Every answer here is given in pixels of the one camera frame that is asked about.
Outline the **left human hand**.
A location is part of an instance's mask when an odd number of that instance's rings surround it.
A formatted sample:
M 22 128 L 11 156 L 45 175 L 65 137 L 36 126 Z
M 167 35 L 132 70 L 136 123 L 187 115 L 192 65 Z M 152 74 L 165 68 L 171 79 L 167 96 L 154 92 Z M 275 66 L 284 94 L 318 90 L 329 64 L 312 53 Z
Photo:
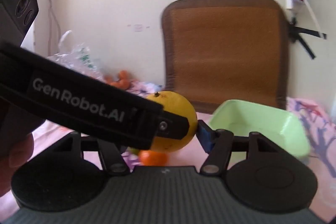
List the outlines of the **left human hand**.
M 34 137 L 28 134 L 23 141 L 12 146 L 8 156 L 1 157 L 0 197 L 10 190 L 11 178 L 15 171 L 28 162 L 34 151 Z

